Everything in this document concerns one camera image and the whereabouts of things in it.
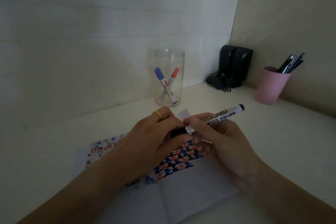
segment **clear plastic jar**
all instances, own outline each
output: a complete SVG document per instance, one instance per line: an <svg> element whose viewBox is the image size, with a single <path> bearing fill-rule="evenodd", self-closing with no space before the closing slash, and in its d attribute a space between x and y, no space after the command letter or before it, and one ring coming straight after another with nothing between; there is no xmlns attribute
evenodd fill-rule
<svg viewBox="0 0 336 224"><path fill-rule="evenodd" d="M163 73L177 103L173 104L166 94L161 82L157 80L155 86L155 102L161 106L177 106L182 101L184 50L176 48L157 48L154 50L154 64Z"/></svg>

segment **left hand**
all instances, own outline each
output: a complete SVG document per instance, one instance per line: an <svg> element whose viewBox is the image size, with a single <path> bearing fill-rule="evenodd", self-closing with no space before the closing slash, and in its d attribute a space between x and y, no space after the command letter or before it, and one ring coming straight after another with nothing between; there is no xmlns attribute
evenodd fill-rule
<svg viewBox="0 0 336 224"><path fill-rule="evenodd" d="M99 178L99 188L120 187L156 167L167 155L192 138L188 134L170 138L169 132L185 125L168 107L140 120L109 153L88 167Z"/></svg>

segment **white desk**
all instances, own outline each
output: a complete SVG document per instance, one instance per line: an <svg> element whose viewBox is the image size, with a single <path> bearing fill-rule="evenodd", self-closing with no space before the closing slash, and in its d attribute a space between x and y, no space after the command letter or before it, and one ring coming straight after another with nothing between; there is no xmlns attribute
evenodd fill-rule
<svg viewBox="0 0 336 224"><path fill-rule="evenodd" d="M336 207L336 120L279 100L274 106L254 101L248 87L231 93L204 83L183 89L174 113L216 113L244 104L234 116L256 153L272 168ZM76 149L129 131L158 108L143 99L1 139L1 223L14 223L42 204L70 180ZM270 223L244 196L198 213L184 223Z"/></svg>

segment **black marker cap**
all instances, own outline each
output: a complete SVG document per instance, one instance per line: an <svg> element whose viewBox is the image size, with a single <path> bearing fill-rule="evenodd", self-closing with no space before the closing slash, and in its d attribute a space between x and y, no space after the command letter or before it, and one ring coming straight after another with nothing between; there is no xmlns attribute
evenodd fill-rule
<svg viewBox="0 0 336 224"><path fill-rule="evenodd" d="M178 135L187 134L186 128L178 128L170 132L170 138L173 138Z"/></svg>

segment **notebook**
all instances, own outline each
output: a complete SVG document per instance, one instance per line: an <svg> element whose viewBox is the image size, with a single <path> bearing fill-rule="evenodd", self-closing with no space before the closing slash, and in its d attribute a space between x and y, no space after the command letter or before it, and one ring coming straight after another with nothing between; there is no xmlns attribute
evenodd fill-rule
<svg viewBox="0 0 336 224"><path fill-rule="evenodd" d="M180 112L180 120L189 117ZM98 161L127 133L78 149L72 179ZM152 172L127 184L97 218L97 224L175 224L239 193L212 155L202 156L189 141L170 153Z"/></svg>

